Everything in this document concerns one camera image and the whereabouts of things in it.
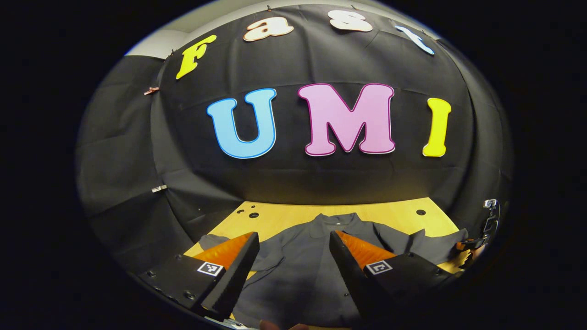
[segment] wooden table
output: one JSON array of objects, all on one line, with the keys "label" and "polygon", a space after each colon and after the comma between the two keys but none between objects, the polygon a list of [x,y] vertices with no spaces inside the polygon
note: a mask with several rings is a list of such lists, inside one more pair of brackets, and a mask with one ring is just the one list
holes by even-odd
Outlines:
[{"label": "wooden table", "polygon": [[[417,210],[424,210],[426,213],[420,215],[416,213]],[[258,213],[259,216],[249,217],[252,213]],[[391,203],[334,206],[284,205],[245,201],[209,234],[235,238],[250,231],[256,231],[259,234],[259,242],[263,242],[289,227],[314,220],[320,213],[328,216],[356,213],[363,221],[385,224],[406,234],[426,229],[426,236],[436,237],[458,231],[457,226],[449,217],[431,199],[426,197]],[[196,243],[184,254],[193,257],[202,251],[200,243]],[[459,266],[464,263],[469,253],[469,251],[464,251],[455,259],[438,266],[450,273],[462,271]],[[249,272],[248,277],[250,278],[253,274],[255,272]],[[339,330],[317,326],[311,326],[310,329]]]}]

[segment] shirt collar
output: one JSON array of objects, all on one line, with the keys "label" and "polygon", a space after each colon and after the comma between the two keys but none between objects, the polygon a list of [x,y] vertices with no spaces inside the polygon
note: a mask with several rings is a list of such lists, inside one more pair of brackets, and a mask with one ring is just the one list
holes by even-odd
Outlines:
[{"label": "shirt collar", "polygon": [[311,221],[310,237],[321,238],[330,234],[330,230],[326,228],[326,225],[337,223],[346,224],[346,227],[342,231],[351,235],[359,234],[364,225],[364,222],[356,213],[333,215],[331,217],[320,213]]}]

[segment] light blue letter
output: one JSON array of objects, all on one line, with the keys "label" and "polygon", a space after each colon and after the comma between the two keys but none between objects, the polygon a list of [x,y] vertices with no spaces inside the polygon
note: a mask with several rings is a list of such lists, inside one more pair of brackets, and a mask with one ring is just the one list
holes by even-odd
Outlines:
[{"label": "light blue letter", "polygon": [[434,55],[434,51],[427,47],[425,44],[422,43],[422,38],[415,35],[412,31],[404,28],[403,26],[396,26],[396,29],[404,32],[408,38],[410,38],[418,47],[420,47],[423,51],[427,52],[430,55]]},{"label": "light blue letter", "polygon": [[212,117],[216,139],[224,153],[239,158],[255,158],[267,153],[275,144],[275,121],[271,100],[277,95],[273,88],[254,90],[245,95],[245,102],[253,105],[257,120],[257,138],[250,142],[238,138],[232,110],[237,106],[235,99],[224,99],[208,106],[206,113]]}]

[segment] pink letter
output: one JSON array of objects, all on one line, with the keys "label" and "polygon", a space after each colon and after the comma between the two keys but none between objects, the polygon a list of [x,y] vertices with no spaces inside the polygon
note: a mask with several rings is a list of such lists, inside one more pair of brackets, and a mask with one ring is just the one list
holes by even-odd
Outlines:
[{"label": "pink letter", "polygon": [[298,90],[299,97],[308,101],[312,137],[306,146],[310,156],[333,154],[336,146],[328,140],[328,126],[345,152],[353,150],[359,133],[365,126],[365,139],[359,144],[364,153],[390,153],[396,148],[392,141],[389,103],[393,88],[378,83],[364,85],[353,110],[329,84],[317,83]]}]

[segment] white wall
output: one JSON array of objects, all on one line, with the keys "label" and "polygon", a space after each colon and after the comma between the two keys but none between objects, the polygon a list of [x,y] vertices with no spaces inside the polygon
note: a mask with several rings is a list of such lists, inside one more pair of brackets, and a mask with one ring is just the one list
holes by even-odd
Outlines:
[{"label": "white wall", "polygon": [[172,49],[178,49],[206,32],[235,19],[259,11],[266,11],[267,5],[271,8],[278,8],[302,4],[339,5],[347,6],[349,9],[352,9],[351,5],[353,5],[358,10],[391,18],[396,22],[424,31],[431,38],[440,39],[427,26],[372,0],[266,0],[263,2],[259,2],[259,0],[216,0],[163,26],[160,30],[143,39],[126,55],[146,55],[164,59],[171,53]]}]

